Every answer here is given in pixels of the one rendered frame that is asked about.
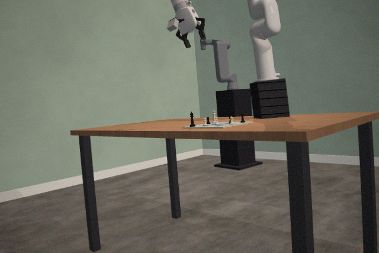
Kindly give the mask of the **blue and cream chessboard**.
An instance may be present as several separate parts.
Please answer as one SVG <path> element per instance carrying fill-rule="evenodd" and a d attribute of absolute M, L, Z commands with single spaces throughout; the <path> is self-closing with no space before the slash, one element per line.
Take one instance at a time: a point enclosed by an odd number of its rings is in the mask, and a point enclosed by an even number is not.
<path fill-rule="evenodd" d="M 243 124 L 249 124 L 247 122 L 253 123 L 252 121 L 246 121 L 242 124 L 240 124 L 241 122 L 234 122 L 235 124 L 234 125 L 234 124 L 230 124 L 229 122 L 219 122 L 218 124 L 215 124 L 215 123 L 207 124 L 207 126 L 203 126 L 203 124 L 195 125 L 194 127 L 187 126 L 187 127 L 182 127 L 182 129 L 219 129 L 219 128 L 227 128 L 227 127 L 239 126 Z"/>

